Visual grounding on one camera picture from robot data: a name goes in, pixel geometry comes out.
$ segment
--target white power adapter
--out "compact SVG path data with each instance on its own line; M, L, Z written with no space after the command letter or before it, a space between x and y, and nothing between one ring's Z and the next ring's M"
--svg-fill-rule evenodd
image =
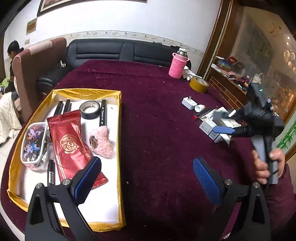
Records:
M197 103L191 99L191 96L183 98L182 104L185 105L189 110L193 110L197 105Z

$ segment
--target white cloth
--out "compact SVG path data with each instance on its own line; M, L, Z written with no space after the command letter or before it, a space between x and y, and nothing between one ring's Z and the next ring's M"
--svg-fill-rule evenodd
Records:
M13 108L11 94L8 92L0 99L0 143L4 143L8 137L14 138L22 128Z
M14 77L14 79L13 79L13 84L14 84L14 86L15 86L15 90L16 90L16 92L17 92L17 94L18 94L18 90L17 90L17 79Z
M190 81L193 76L197 76L196 74L194 74L187 66L184 67L184 70L183 70L183 74L182 74L182 77L184 79L186 79L187 81Z

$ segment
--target blue gripper pad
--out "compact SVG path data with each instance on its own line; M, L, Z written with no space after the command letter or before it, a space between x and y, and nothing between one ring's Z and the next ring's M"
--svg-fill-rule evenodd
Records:
M210 202L214 205L220 206L222 202L221 188L209 173L211 168L208 164L201 157L195 158L193 160L193 171Z
M92 186L102 169L101 159L94 156L84 169L79 170L72 178L71 194L78 206L85 202Z
M231 127L226 127L226 126L215 126L213 128L214 133L218 134L227 134L227 135L233 135L235 133L235 129Z

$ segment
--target gold box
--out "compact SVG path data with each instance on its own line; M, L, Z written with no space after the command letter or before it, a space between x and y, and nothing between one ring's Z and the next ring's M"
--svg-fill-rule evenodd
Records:
M21 209L28 211L29 204L21 199L17 195L17 185L18 180L21 175L22 162L20 161L20 151L22 139L24 137L27 127L35 122L39 122L44 118L50 106L58 102L57 97L63 97L65 99L72 100L98 100L98 99L108 99L114 98L117 102L118 107L118 131L117 131L117 142L116 142L116 158L117 158L117 194L118 194L118 223L106 223L106 222L89 222L89 226L93 231L104 232L109 230L120 230L125 226L124 218L124 209L122 202L122 193L121 193L121 182L120 182L120 163L119 163L119 140L120 140L120 124L121 124L121 91L113 90L101 90L101 89L58 89L52 90L50 94L42 101L37 110L33 113L32 117L27 122L26 127L23 129L23 132L20 135L20 138L17 141L10 167L9 167L9 179L8 179L8 196L10 199L18 205ZM65 219L60 218L62 226L69 227Z

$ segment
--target wooden cabinet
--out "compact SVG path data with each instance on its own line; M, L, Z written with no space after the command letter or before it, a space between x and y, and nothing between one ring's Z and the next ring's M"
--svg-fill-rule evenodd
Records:
M209 85L219 90L220 96L229 104L232 109L240 109L246 103L246 92L225 78L221 73L211 68L206 78Z

